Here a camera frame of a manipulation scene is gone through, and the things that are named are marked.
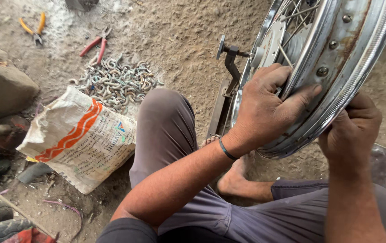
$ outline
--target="yellow-handled pliers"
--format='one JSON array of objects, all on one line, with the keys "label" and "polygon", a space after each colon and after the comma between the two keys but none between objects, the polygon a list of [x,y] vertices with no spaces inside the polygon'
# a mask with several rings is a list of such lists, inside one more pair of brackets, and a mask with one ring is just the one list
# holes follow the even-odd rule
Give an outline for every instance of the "yellow-handled pliers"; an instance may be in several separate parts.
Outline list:
[{"label": "yellow-handled pliers", "polygon": [[35,44],[37,45],[37,42],[40,42],[40,44],[43,44],[43,41],[41,40],[41,31],[45,27],[45,20],[46,16],[44,12],[41,12],[40,14],[40,23],[38,25],[38,29],[36,32],[32,31],[30,28],[28,28],[27,25],[25,25],[24,20],[22,18],[19,18],[19,22],[21,23],[22,27],[30,34],[32,34]]}]

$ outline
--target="red-handled pliers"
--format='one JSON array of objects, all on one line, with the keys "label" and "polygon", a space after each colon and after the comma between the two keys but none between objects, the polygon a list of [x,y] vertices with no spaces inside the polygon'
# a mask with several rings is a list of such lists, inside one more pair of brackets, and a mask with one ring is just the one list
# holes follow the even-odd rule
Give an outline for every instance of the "red-handled pliers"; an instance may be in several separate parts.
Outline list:
[{"label": "red-handled pliers", "polygon": [[97,59],[97,63],[100,63],[101,59],[103,58],[104,49],[106,47],[106,42],[107,42],[106,37],[109,35],[111,31],[112,31],[112,28],[109,26],[104,28],[101,34],[97,36],[97,38],[95,38],[95,40],[92,41],[91,44],[85,47],[85,49],[81,52],[81,54],[79,54],[79,57],[83,57],[93,46],[97,45],[101,40],[99,58]]}]

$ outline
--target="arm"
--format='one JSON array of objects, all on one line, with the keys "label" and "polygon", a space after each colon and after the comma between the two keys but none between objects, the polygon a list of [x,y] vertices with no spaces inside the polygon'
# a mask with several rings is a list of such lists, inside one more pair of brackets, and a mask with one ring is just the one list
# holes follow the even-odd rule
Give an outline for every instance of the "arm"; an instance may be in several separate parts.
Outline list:
[{"label": "arm", "polygon": [[381,122],[373,101],[359,93],[333,121],[331,130],[320,135],[319,144],[330,163],[328,243],[386,243],[369,165]]},{"label": "arm", "polygon": [[[319,85],[306,87],[282,102],[274,92],[284,84],[290,71],[289,67],[273,64],[259,69],[244,86],[237,123],[222,138],[230,154],[239,158],[283,134],[320,92]],[[156,230],[232,163],[219,143],[207,145],[136,185],[121,202],[111,221],[136,218]]]}]

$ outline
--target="hand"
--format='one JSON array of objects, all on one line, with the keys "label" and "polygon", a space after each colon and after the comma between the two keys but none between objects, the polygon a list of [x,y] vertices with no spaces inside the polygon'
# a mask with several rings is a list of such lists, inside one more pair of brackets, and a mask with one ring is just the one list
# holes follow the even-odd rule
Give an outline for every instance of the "hand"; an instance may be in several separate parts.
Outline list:
[{"label": "hand", "polygon": [[352,176],[369,169],[370,151],[379,133],[382,114],[365,94],[358,93],[319,136],[330,171]]},{"label": "hand", "polygon": [[244,86],[237,122],[222,138],[230,154],[241,157],[278,138],[322,90],[320,85],[307,86],[282,102],[274,93],[290,72],[290,67],[275,63],[259,69]]}]

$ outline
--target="pliers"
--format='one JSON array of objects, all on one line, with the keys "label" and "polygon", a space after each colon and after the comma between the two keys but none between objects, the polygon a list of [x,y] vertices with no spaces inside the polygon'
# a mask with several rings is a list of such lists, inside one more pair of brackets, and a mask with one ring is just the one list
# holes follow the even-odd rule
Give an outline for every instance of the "pliers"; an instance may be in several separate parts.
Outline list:
[{"label": "pliers", "polygon": [[106,37],[110,34],[111,31],[112,28],[109,26],[104,28],[101,34],[99,36],[97,35],[94,41],[92,41],[91,44],[83,49],[81,54],[79,54],[79,57],[83,57],[93,46],[97,45],[101,40],[99,58],[97,58],[97,63],[100,63],[101,59],[103,58],[104,49],[106,48]]},{"label": "pliers", "polygon": [[44,12],[41,12],[40,14],[40,23],[38,24],[37,32],[32,31],[30,28],[28,28],[27,25],[25,25],[24,20],[22,18],[19,18],[19,22],[21,23],[22,27],[30,34],[32,34],[33,39],[35,41],[35,44],[37,45],[37,42],[40,42],[40,44],[43,44],[43,41],[41,40],[41,31],[45,27],[45,20],[46,16]]}]

